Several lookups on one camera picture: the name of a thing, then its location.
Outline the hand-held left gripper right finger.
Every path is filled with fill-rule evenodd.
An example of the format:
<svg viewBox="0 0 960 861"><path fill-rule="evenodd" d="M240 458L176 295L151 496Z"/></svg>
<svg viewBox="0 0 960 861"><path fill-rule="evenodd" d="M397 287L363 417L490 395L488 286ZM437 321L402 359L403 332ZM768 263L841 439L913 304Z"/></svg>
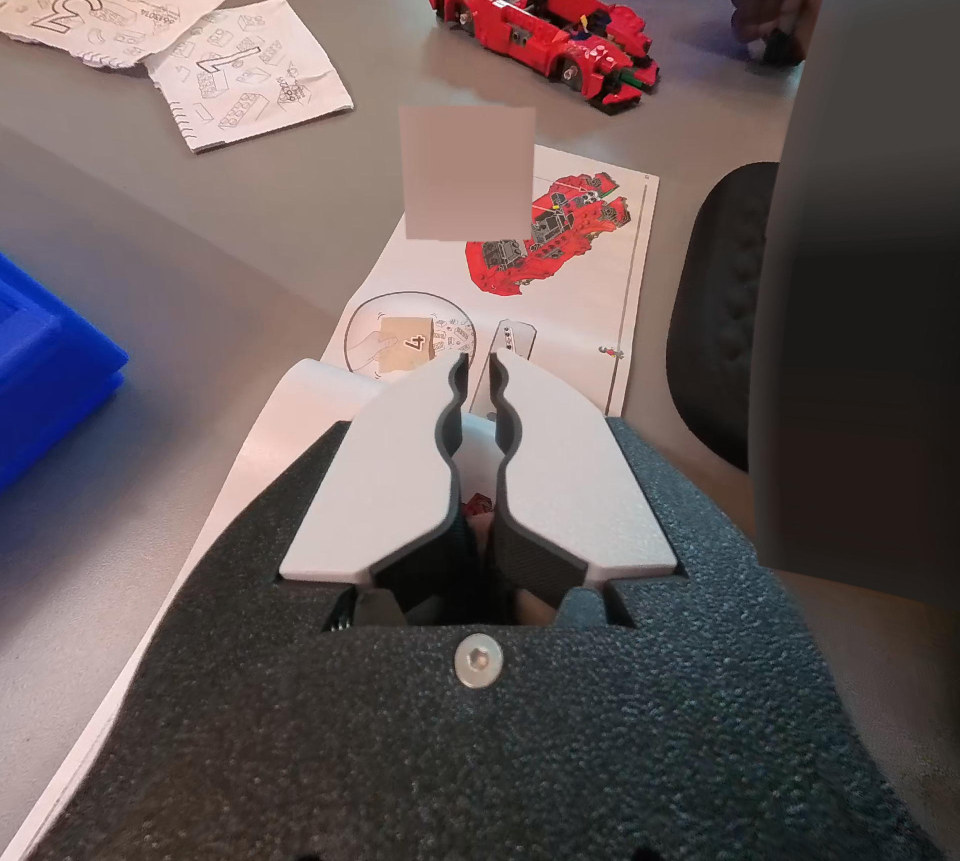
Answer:
<svg viewBox="0 0 960 861"><path fill-rule="evenodd" d="M502 452L493 563L518 589L603 589L674 574L677 555L605 415L544 368L489 360Z"/></svg>

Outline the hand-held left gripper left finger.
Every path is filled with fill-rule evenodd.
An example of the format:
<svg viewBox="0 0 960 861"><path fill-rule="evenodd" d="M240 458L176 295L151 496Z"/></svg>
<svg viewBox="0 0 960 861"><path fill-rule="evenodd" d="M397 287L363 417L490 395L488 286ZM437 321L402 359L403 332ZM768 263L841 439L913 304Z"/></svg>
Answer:
<svg viewBox="0 0 960 861"><path fill-rule="evenodd" d="M283 580L372 583L450 530L469 368L466 353L443 353L371 382L284 555Z"/></svg>

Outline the toy car instruction booklet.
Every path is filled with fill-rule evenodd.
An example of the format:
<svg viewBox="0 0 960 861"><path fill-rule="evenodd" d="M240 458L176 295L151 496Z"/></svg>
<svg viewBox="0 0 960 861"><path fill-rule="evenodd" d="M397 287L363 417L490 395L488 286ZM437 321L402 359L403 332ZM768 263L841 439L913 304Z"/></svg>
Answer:
<svg viewBox="0 0 960 861"><path fill-rule="evenodd" d="M137 343L133 385L2 494L2 859L21 859L69 787L63 764L83 764L104 725L104 701L127 687L141 642L153 632L188 568L227 526L335 421L366 397L377 361L355 367L322 398L330 371L384 318L430 317L434 339L454 310L466 315L473 351L455 460L462 501L494 498L493 408L487 362L502 326L532 338L535 363L593 400L622 411L658 181L580 155L538 147L534 200L561 178L607 174L628 220L601 232L546 278L518 293L482 290L462 243L408 241L392 215L372 226L362 207L382 173L363 170L359 193L324 195L303 243L317 289L333 277L331 311L280 308L235 322L198 301L174 326L186 289L123 287Z"/></svg>

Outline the black dimpled object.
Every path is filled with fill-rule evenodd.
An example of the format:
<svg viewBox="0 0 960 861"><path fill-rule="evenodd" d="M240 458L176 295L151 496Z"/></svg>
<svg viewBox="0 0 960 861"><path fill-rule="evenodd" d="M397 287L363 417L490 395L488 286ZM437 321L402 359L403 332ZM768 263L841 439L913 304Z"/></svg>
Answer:
<svg viewBox="0 0 960 861"><path fill-rule="evenodd" d="M755 318L779 168L777 161L746 164L707 194L666 339L666 379L678 415L699 442L744 473Z"/></svg>

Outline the blue plastic bin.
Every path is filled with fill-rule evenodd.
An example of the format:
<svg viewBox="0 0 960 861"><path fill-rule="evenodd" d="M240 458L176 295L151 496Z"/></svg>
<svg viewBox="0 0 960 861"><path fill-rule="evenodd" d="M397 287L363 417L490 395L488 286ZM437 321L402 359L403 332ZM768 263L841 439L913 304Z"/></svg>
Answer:
<svg viewBox="0 0 960 861"><path fill-rule="evenodd" d="M1 489L102 407L129 354L1 257Z"/></svg>

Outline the white printed paper bag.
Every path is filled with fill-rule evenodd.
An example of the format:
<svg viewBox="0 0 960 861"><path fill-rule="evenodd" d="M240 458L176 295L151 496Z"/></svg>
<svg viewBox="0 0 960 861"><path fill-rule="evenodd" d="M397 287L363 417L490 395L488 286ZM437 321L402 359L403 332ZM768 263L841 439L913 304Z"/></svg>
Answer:
<svg viewBox="0 0 960 861"><path fill-rule="evenodd" d="M122 70L175 46L223 0L2 0L1 33Z"/></svg>
<svg viewBox="0 0 960 861"><path fill-rule="evenodd" d="M286 0L213 11L145 66L194 154L354 109Z"/></svg>

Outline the red brick toy car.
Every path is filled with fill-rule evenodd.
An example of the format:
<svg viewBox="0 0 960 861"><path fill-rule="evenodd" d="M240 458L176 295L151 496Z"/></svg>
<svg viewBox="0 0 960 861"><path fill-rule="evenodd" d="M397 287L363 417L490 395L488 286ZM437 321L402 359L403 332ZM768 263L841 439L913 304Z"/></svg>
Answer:
<svg viewBox="0 0 960 861"><path fill-rule="evenodd" d="M645 22L600 0L428 0L438 19L563 84L610 112L638 103L660 80Z"/></svg>

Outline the small black object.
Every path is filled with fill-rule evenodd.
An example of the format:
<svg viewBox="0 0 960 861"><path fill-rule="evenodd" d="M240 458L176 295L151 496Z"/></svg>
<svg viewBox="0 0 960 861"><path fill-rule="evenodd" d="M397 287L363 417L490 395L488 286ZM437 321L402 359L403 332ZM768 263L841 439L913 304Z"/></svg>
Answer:
<svg viewBox="0 0 960 861"><path fill-rule="evenodd" d="M786 71L804 61L802 45L793 32L773 30L763 42L759 63L772 70Z"/></svg>

